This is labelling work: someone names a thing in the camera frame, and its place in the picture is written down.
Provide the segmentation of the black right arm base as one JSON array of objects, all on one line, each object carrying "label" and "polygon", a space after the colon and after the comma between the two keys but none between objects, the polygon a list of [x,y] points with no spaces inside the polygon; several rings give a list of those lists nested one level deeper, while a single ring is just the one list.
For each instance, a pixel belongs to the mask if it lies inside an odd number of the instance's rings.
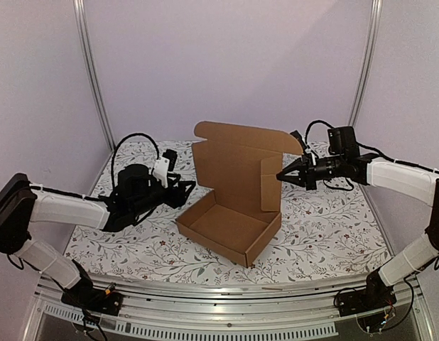
[{"label": "black right arm base", "polygon": [[333,299],[333,305],[341,317],[385,308],[396,302],[393,286],[374,282],[367,283],[363,289],[343,288]]}]

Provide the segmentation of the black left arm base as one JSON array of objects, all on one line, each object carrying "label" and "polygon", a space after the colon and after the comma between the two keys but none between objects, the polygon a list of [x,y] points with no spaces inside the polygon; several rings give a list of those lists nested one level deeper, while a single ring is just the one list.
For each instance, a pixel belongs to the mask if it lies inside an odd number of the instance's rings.
[{"label": "black left arm base", "polygon": [[65,289],[61,301],[84,310],[118,316],[124,296],[110,289],[94,288],[89,283],[77,283],[70,289]]}]

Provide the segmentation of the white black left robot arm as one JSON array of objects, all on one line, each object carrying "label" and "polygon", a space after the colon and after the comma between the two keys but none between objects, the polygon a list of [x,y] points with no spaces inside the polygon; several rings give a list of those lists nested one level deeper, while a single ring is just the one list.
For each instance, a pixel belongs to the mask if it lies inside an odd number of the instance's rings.
[{"label": "white black left robot arm", "polygon": [[88,197],[44,188],[23,173],[15,174],[0,192],[0,252],[17,256],[51,277],[82,308],[92,308],[114,288],[94,288],[80,264],[32,238],[29,224],[54,222],[120,232],[140,224],[160,205],[182,207],[196,186],[177,173],[141,164],[125,167],[112,180],[108,196]]}]

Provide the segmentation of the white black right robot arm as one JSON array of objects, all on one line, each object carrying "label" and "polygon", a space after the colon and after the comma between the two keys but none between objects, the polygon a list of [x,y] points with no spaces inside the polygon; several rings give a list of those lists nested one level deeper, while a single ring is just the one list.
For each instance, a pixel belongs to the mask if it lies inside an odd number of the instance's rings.
[{"label": "white black right robot arm", "polygon": [[439,269],[439,170],[386,156],[379,149],[356,140],[351,126],[329,126],[329,156],[320,158],[306,136],[292,135],[302,144],[302,156],[277,174],[282,182],[314,190],[318,181],[344,178],[360,185],[386,188],[420,200],[431,208],[430,222],[421,237],[367,276],[359,303],[367,310],[386,300],[387,291],[401,279],[433,265]]}]

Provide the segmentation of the brown cardboard box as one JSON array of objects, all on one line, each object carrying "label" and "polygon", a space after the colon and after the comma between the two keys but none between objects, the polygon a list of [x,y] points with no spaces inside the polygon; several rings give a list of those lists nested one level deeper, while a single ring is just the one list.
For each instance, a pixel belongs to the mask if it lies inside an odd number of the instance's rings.
[{"label": "brown cardboard box", "polygon": [[192,145],[198,185],[209,193],[180,215],[178,231],[250,267],[281,227],[283,155],[302,154],[284,131],[201,121]]}]

